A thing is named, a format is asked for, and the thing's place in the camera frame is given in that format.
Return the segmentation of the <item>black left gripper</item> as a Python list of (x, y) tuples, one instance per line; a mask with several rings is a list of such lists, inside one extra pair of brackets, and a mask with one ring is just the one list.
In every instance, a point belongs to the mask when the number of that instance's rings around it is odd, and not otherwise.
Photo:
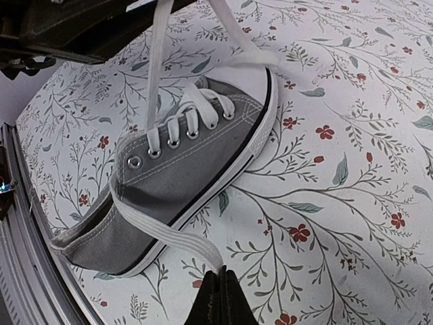
[(1, 72), (30, 77), (58, 59), (102, 64), (153, 23), (156, 1), (2, 1)]

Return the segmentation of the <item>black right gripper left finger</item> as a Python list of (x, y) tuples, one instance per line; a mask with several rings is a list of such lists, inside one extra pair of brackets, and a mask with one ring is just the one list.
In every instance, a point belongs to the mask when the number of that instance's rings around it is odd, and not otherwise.
[(212, 271), (207, 272), (184, 325), (220, 324), (219, 289), (219, 277)]

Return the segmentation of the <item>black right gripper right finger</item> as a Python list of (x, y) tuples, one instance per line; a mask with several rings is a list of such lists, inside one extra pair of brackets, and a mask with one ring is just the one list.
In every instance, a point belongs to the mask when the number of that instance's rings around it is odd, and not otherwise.
[(258, 325), (234, 271), (219, 272), (220, 324)]

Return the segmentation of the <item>grey canvas sneaker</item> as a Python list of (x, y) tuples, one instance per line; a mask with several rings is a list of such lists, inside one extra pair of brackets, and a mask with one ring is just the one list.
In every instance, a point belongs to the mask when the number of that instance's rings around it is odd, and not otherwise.
[(277, 113), (277, 79), (265, 67), (222, 67), (189, 84), (152, 135), (124, 136), (112, 175), (83, 219), (51, 240), (67, 262), (133, 277), (165, 248), (214, 268), (218, 248), (186, 223), (260, 154)]

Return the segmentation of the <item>white shoelace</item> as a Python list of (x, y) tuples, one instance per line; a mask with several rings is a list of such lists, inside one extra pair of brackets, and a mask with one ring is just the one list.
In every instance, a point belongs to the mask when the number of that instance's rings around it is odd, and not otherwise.
[(158, 86), (173, 2), (159, 1), (154, 12), (147, 127), (119, 143), (109, 182), (116, 211), (137, 231), (137, 271), (168, 246), (197, 255), (213, 270), (222, 268), (221, 253), (211, 241), (181, 229), (260, 154), (275, 122), (273, 69), (279, 57), (249, 39), (225, 1), (210, 6), (241, 52), (213, 69), (203, 85), (187, 84), (162, 123), (156, 121)]

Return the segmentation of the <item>aluminium front rail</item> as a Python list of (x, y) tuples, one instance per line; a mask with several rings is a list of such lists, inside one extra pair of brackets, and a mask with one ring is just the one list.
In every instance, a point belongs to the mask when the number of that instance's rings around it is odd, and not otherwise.
[(1, 293), (14, 324), (104, 324), (67, 264), (32, 186), (15, 127), (1, 127), (3, 174), (18, 182), (1, 221)]

